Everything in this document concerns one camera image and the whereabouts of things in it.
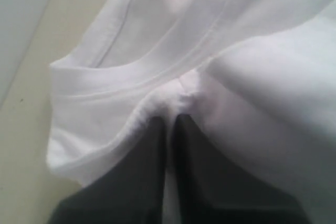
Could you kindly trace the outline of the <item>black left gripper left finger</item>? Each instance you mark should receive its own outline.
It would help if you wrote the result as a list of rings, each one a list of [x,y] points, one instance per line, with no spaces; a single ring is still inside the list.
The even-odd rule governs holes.
[[[50,223],[162,223],[165,124],[149,121],[135,147],[93,184],[62,200]]]

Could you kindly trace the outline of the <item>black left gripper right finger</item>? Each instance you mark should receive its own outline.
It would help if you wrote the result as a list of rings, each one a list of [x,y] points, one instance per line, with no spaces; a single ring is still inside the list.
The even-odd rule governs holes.
[[[222,154],[189,115],[176,118],[173,159],[182,223],[309,223],[289,194]]]

